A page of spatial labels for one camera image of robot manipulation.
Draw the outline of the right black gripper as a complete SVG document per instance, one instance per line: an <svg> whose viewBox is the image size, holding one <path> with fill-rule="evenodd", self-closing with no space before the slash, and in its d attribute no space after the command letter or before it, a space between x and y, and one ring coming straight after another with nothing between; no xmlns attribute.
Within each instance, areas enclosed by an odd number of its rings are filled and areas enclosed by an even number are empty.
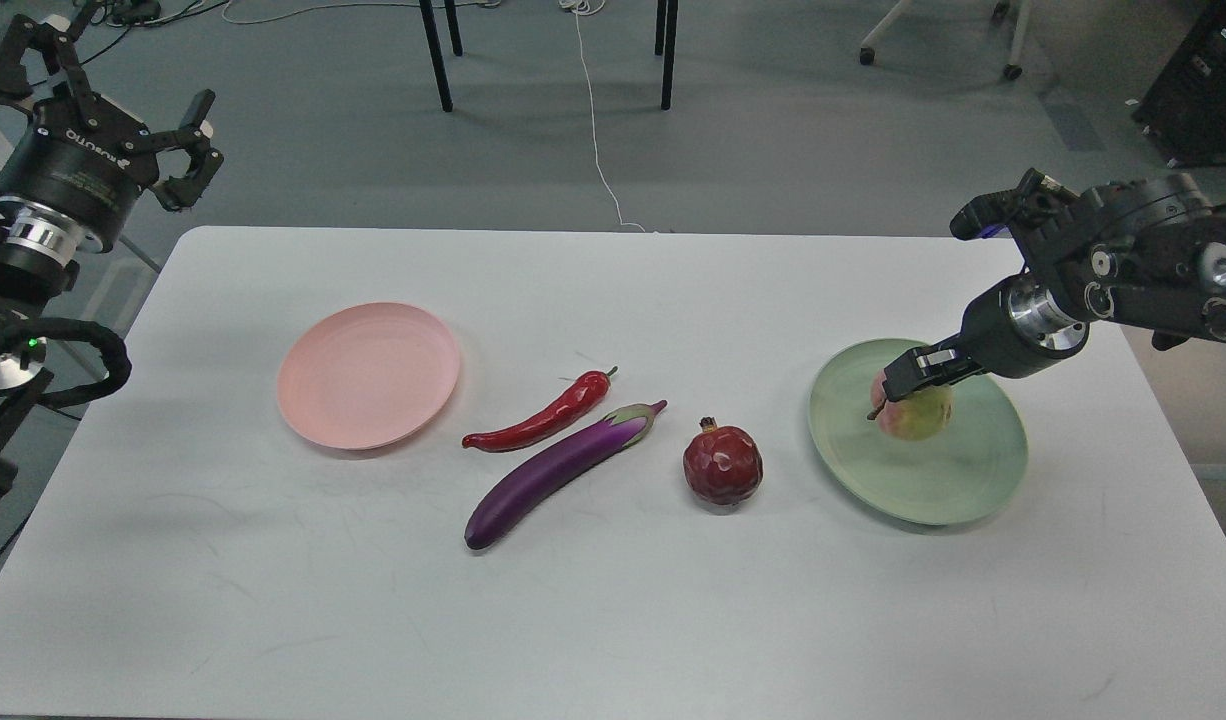
<svg viewBox="0 0 1226 720"><path fill-rule="evenodd" d="M921 345L893 359L883 369L883 397L896 404L983 373L1021 379L1079 354L1087 340L1087 323L1062 312L1030 275L1011 275L966 307L959 346Z"/></svg>

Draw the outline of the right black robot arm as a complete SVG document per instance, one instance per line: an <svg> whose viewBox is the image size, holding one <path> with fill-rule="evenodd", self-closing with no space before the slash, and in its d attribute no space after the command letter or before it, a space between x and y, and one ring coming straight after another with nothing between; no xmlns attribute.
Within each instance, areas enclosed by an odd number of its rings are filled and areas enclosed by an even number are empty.
<svg viewBox="0 0 1226 720"><path fill-rule="evenodd" d="M1037 374L1079 354L1094 323L1148 329L1162 351L1226 343L1226 204L1189 174L1075 193L1030 169L1011 190L973 197L948 228L958 240L1009 233L1021 272L971 301L959 332L893 359L881 405L971 375Z"/></svg>

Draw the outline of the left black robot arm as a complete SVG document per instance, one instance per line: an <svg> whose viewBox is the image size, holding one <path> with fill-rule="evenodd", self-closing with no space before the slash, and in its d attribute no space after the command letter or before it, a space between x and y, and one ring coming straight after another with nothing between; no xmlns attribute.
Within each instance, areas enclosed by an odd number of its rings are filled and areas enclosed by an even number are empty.
<svg viewBox="0 0 1226 720"><path fill-rule="evenodd" d="M92 87L75 45L97 12L86 1L74 18L18 13L0 38L0 105L28 123L0 170L0 500L17 478L2 451L34 407L110 396L132 369L118 332L45 315L74 287L75 256L110 251L143 193L192 209L224 161L211 90L179 128L153 132Z"/></svg>

